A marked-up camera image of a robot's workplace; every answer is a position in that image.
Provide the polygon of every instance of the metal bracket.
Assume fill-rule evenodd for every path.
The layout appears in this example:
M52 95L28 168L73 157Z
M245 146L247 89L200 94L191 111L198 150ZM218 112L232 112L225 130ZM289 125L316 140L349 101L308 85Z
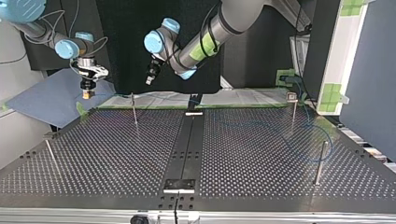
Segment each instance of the metal bracket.
M194 179L168 179L165 181L163 193L193 194L195 192Z
M192 94L190 96L189 107L187 109L186 116L202 116L204 114L204 112L195 108L201 103L203 97L204 96L202 94Z

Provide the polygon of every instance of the white wall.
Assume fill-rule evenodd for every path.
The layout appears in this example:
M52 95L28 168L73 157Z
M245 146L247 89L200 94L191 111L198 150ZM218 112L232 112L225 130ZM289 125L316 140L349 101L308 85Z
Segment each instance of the white wall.
M0 22L0 169L42 141L50 126L1 105L43 80L43 73L30 70L20 33L7 22Z
M0 22L0 63L19 59L25 53L19 31ZM43 79L43 74L30 70L27 57L17 63L0 64L0 103L25 91Z

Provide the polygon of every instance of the metal frame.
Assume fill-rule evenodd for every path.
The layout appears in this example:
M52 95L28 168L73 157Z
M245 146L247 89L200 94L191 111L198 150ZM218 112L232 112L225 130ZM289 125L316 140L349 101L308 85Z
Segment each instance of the metal frame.
M362 215L361 213L395 214L393 200L359 201L350 199L329 200L320 197L301 197L293 201L272 200L254 201L251 199L224 199L205 202L200 196L200 172L203 162L203 140L205 128L205 116L187 117L183 116L183 121L179 127L179 136L166 168L163 177L164 185L167 179L195 179L195 192L193 194L165 194L159 193L155 197L134 197L132 200L117 199L111 197L71 197L62 198L67 206L60 207L57 200L61 198L39 197L39 196L1 196L3 206L8 204L13 208L0 208L0 223L9 221L19 221L26 223L40 222L126 222L134 215L148 216L150 223L174 223L175 216L180 223L265 223L265 222L396 222L396 215ZM80 123L80 119L64 128L61 133L67 133ZM377 161L355 142L349 139L342 132L336 130L339 141L353 148L354 153L362 160L370 164L377 170L383 178L396 185L396 175ZM0 178L21 166L27 156L33 157L45 150L45 143L23 155L22 159L17 159L5 169L0 171ZM348 213L334 213L333 211L343 211Z

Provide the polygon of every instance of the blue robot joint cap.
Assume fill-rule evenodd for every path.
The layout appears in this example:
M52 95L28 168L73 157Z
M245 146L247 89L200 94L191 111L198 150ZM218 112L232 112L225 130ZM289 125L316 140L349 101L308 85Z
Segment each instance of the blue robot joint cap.
M163 20L163 26L173 32L175 32L176 34L178 34L178 32L180 31L180 24L170 18L165 18Z

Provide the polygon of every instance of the black mount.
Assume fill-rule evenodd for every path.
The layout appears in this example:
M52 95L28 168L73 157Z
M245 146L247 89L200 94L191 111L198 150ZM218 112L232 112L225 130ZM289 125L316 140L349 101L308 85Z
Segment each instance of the black mount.
M148 65L148 69L146 71L146 74L148 75L148 85L151 85L151 81L161 73L161 67L164 64L165 62L163 60L152 57L151 63Z
M190 96L189 107L187 109L187 112L192 112L192 113L201 112L199 109L196 109L195 107L201 103L203 97L204 97L203 94L192 94Z

